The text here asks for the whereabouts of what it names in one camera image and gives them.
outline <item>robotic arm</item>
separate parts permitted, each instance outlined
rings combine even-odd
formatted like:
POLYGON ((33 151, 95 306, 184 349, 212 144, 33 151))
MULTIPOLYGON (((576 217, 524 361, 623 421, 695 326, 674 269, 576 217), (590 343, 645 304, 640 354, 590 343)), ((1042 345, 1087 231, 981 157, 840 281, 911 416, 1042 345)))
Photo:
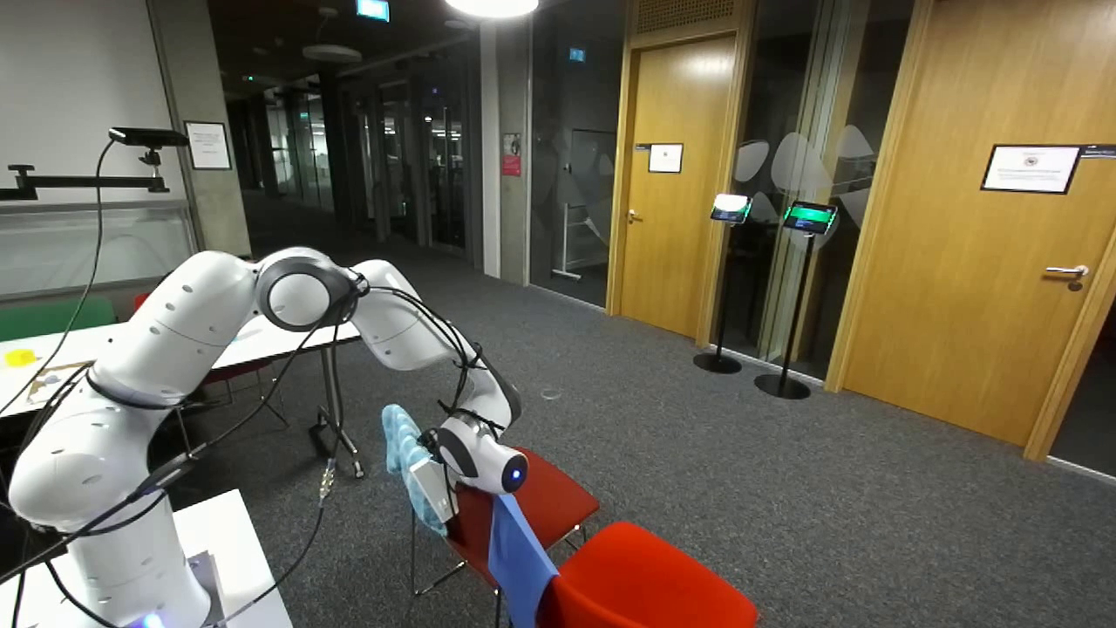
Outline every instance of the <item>robotic arm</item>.
MULTIPOLYGON (((137 495, 150 476, 150 437, 254 314, 290 331, 353 321, 391 369, 457 361, 451 418, 430 431, 436 460, 483 493, 524 486, 524 453, 497 442, 515 404, 483 354, 436 318, 395 266, 341 269, 322 251, 284 247, 258 266, 219 251, 179 266, 22 453, 10 504, 33 525, 75 533, 137 495)), ((115 625, 145 625, 154 613, 166 628, 207 625, 208 596, 182 553, 172 504, 157 499, 139 495, 98 525, 108 533, 68 545, 88 606, 115 625)))

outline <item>sign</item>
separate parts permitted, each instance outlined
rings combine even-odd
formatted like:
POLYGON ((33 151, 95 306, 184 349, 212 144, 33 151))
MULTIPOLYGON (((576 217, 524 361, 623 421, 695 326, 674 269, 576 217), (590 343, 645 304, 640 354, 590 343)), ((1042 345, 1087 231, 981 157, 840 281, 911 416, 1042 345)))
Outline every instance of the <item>sign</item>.
POLYGON ((184 121, 189 157, 196 172, 226 172, 230 145, 219 121, 184 121))
POLYGON ((682 145, 681 144, 652 144, 648 167, 654 175, 681 175, 682 172, 682 145))
POLYGON ((501 135, 497 172, 501 172, 506 176, 518 176, 518 175, 524 175, 518 131, 506 131, 506 135, 501 135))
POLYGON ((710 199, 710 218, 739 225, 745 224, 745 217, 753 211, 753 204, 745 201, 745 196, 715 196, 710 199))
POLYGON ((989 151, 983 192, 1063 196, 1071 192, 1081 145, 999 144, 989 151))
POLYGON ((823 236, 835 224, 832 204, 815 204, 815 201, 792 201, 780 217, 780 225, 823 236))
POLYGON ((357 15, 370 21, 391 21, 391 0, 357 0, 357 15))
POLYGON ((590 49, 587 49, 587 45, 569 45, 569 49, 566 49, 566 60, 569 60, 573 67, 587 67, 587 64, 590 64, 590 49))

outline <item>white table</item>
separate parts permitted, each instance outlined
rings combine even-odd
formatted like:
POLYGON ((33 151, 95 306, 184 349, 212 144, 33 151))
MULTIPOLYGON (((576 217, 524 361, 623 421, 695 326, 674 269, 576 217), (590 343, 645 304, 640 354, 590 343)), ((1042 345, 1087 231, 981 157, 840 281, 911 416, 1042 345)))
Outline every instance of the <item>white table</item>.
MULTIPOLYGON (((108 352, 111 339, 122 326, 126 325, 73 326, 62 352, 52 360, 52 366, 46 366, 40 375, 33 375, 33 385, 0 418, 39 413, 67 385, 67 375, 73 369, 81 369, 81 366, 95 361, 102 352, 108 352)), ((230 366, 284 354, 284 352, 300 349, 302 339, 308 339, 302 331, 283 331, 268 318, 251 318, 241 326, 241 333, 233 339, 233 345, 226 345, 226 352, 219 352, 212 369, 230 369, 230 366)), ((336 339, 336 326, 317 326, 302 349, 327 345, 330 339, 336 339)), ((345 339, 357 339, 353 325, 337 326, 337 343, 345 343, 345 339)), ((0 404, 5 404, 10 395, 26 385, 26 375, 40 366, 40 360, 55 349, 55 343, 60 343, 60 333, 30 333, 30 339, 0 343, 0 404)))
MULTIPOLYGON (((272 570, 251 525, 241 493, 196 502, 173 511, 179 540, 184 553, 208 551, 219 581, 219 603, 226 613, 241 610, 251 596, 268 590, 272 570)), ((55 570, 68 590, 75 590, 73 558, 60 553, 55 570)), ((10 625, 17 579, 0 587, 0 625, 10 625)), ((46 565, 26 570, 22 628, 89 625, 73 603, 62 601, 46 565)), ((290 628, 277 590, 254 603, 230 628, 290 628)))

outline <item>door handle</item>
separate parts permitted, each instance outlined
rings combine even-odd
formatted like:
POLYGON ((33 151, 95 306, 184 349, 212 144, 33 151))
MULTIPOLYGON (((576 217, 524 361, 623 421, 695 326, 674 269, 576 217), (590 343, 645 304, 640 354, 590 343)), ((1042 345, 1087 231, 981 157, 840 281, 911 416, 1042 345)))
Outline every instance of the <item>door handle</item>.
POLYGON ((1045 266, 1042 269, 1042 279, 1045 281, 1067 281, 1067 289, 1083 289, 1083 281, 1087 281, 1087 266, 1045 266))

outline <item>green light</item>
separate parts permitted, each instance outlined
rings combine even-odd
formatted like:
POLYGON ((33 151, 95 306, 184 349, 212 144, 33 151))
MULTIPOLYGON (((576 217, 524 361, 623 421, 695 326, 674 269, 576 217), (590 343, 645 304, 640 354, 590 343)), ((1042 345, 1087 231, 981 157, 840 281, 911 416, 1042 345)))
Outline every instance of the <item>green light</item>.
POLYGON ((827 235, 832 225, 832 209, 830 204, 809 204, 809 201, 796 201, 780 224, 788 231, 806 231, 806 235, 827 235))

